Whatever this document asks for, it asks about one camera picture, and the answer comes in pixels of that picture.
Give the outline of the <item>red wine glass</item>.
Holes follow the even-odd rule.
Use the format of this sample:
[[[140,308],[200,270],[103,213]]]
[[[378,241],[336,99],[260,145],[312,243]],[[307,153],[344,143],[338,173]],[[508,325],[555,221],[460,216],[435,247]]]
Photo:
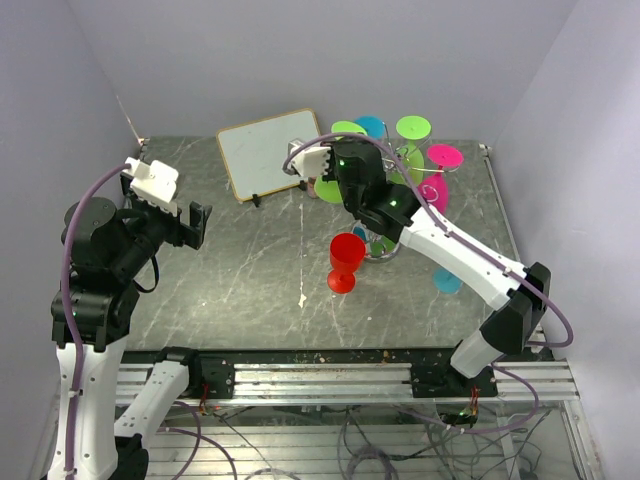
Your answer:
[[[327,276],[327,284],[334,293],[347,294],[354,289],[355,273],[365,254],[365,243],[356,234],[345,232],[333,238],[329,247],[331,271]]]

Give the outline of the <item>blue wine glass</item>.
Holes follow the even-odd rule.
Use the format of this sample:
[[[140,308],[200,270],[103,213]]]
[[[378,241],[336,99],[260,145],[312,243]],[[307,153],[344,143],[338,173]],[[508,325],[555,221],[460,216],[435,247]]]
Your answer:
[[[433,283],[440,292],[445,294],[455,294],[462,286],[462,281],[444,268],[438,268],[435,271],[433,274]]]
[[[386,125],[380,118],[376,116],[360,116],[354,122],[364,129],[368,136],[376,140],[384,140],[386,138]]]

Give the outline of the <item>small whiteboard with wooden frame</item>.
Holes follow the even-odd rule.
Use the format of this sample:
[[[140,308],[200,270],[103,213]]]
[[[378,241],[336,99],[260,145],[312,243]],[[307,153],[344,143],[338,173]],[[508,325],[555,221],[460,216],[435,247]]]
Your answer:
[[[234,197],[250,202],[300,183],[282,165],[293,140],[308,141],[320,135],[316,115],[309,108],[224,128],[216,140]]]

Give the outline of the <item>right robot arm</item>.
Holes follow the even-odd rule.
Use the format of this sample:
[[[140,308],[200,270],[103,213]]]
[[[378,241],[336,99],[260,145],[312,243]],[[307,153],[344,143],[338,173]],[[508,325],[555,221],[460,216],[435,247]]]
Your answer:
[[[345,209],[371,232],[437,262],[470,286],[492,309],[462,340],[440,373],[450,394],[465,394],[476,376],[505,355],[522,352],[547,310],[551,273],[502,257],[415,194],[387,180],[379,148],[363,138],[327,143],[324,174],[336,181]]]

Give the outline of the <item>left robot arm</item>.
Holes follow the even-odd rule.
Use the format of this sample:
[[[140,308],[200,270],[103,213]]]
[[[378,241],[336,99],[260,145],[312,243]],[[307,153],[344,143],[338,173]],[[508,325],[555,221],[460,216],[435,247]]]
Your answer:
[[[136,304],[136,277],[157,263],[163,244],[201,247],[208,206],[193,202],[189,221],[142,201],[119,208],[102,197],[65,215],[60,290],[51,304],[60,368],[59,428],[49,479],[142,479],[148,443],[174,402],[203,387],[197,351],[166,347],[142,391],[115,420],[117,377]]]

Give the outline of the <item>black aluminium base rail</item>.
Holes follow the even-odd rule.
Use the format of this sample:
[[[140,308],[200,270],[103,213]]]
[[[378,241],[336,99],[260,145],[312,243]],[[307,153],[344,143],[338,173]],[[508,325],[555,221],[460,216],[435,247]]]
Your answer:
[[[411,402],[497,394],[485,367],[466,379],[449,366],[449,348],[202,350],[200,375],[183,399],[223,405]]]

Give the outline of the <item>pink wine glass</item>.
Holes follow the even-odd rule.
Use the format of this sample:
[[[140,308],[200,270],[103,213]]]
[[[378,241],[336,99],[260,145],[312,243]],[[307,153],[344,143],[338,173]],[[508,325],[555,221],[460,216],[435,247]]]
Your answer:
[[[419,191],[431,206],[445,214],[450,194],[445,174],[457,170],[463,164],[464,156],[457,148],[447,144],[431,145],[426,155],[437,166],[437,170],[420,183]]]

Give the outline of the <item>chrome wine glass rack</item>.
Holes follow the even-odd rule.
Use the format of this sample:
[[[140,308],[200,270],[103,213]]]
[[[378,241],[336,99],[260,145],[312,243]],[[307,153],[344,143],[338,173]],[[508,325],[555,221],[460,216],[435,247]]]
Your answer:
[[[387,134],[386,134],[386,138],[384,139],[387,141],[387,143],[389,144],[389,146],[394,150],[395,154],[396,154],[396,149],[398,147],[393,147],[391,145],[391,140],[390,140],[390,136],[388,133],[388,129],[387,129]],[[426,164],[426,160],[430,161],[427,158],[426,155],[426,150],[428,147],[430,146],[426,146],[426,144],[424,145],[424,147],[421,149],[423,155],[424,155],[424,160],[425,160],[425,164]],[[383,162],[384,162],[384,169],[387,173],[387,178],[393,182],[393,183],[399,183],[399,184],[406,184],[403,176],[401,175],[401,173],[399,172],[399,170],[397,169],[397,166],[395,165],[394,161],[389,158],[388,156],[383,156]],[[435,173],[437,170],[437,166],[435,168],[424,168],[424,179],[426,179],[427,177],[431,176],[433,173]],[[381,235],[375,234],[374,232],[368,230],[366,227],[364,227],[361,223],[357,223],[353,228],[352,228],[352,233],[358,235],[365,243],[366,249],[367,249],[367,253],[365,255],[365,261],[368,261],[370,263],[382,263],[384,261],[390,260],[393,257],[395,257],[400,249],[400,245],[397,243],[392,242],[391,240],[387,239],[386,237],[383,237]]]

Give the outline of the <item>green wine glass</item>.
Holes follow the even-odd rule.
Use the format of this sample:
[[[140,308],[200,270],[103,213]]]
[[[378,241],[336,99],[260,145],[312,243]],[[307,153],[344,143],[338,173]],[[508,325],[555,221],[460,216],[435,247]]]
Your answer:
[[[353,121],[340,120],[336,121],[331,126],[331,132],[350,132],[366,134],[366,130]],[[322,177],[317,177],[314,183],[314,191],[316,196],[331,204],[341,204],[342,196],[339,190],[339,186],[335,180],[324,180]]]
[[[431,123],[419,115],[407,115],[396,122],[396,132],[404,140],[404,144],[396,149],[396,155],[415,185],[420,184],[424,178],[425,160],[421,149],[431,131]]]

